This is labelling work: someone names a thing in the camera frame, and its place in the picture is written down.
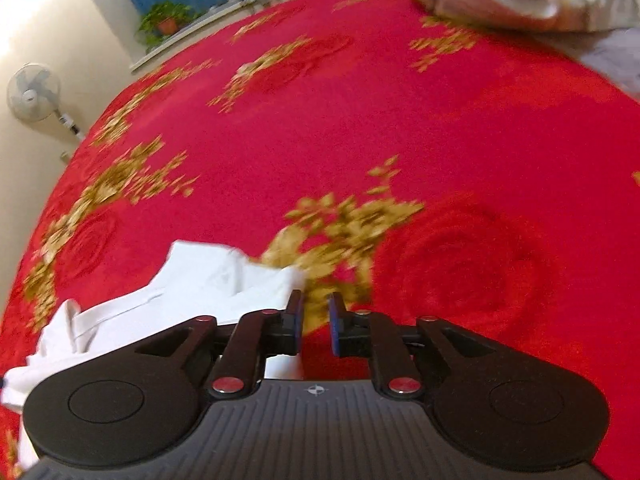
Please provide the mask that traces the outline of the white small garment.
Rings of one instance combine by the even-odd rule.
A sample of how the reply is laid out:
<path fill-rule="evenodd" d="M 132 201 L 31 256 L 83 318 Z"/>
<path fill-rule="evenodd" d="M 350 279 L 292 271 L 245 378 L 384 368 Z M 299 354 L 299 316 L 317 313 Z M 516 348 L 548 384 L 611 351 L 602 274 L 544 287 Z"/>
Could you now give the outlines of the white small garment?
<path fill-rule="evenodd" d="M 177 240 L 134 292 L 89 309 L 65 300 L 25 364 L 4 376 L 1 403 L 20 419 L 17 468 L 46 454 L 114 468 L 171 448 L 207 403 L 217 328 L 247 326 L 262 338 L 306 281 L 294 264 Z"/>

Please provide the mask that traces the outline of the red floral bed blanket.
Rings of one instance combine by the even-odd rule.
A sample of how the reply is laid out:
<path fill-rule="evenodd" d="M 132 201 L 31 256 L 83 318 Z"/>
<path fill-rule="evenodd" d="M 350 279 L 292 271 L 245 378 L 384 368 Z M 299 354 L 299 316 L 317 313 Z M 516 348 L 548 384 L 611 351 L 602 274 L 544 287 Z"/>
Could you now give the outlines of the red floral bed blanket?
<path fill-rule="evenodd" d="M 143 287 L 175 240 L 308 274 L 307 378 L 326 295 L 434 315 L 587 376 L 597 456 L 639 474 L 639 104 L 536 41 L 414 0 L 297 0 L 163 62 L 104 110 L 44 207 L 1 325 L 25 363 L 66 299 Z"/>

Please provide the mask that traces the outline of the white standing fan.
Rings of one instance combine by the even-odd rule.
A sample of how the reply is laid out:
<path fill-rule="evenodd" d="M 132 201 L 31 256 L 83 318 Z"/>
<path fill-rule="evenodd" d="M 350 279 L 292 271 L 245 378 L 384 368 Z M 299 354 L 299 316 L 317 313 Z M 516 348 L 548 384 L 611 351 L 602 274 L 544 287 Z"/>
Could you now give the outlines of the white standing fan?
<path fill-rule="evenodd" d="M 49 67 L 28 63 L 10 79 L 6 87 L 6 104 L 22 122 L 42 122 L 50 116 L 79 141 L 86 138 L 69 114 L 61 110 L 61 81 Z"/>

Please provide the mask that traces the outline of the green potted plant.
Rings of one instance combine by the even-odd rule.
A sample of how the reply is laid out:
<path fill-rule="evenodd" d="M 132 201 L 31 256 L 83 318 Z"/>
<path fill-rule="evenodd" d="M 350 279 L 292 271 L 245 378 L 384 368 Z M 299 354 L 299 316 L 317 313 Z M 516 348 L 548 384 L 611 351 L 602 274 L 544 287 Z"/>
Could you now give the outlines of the green potted plant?
<path fill-rule="evenodd" d="M 151 52 L 200 16 L 197 10 L 184 3 L 154 3 L 150 10 L 142 15 L 136 40 L 145 46 L 146 52 Z"/>

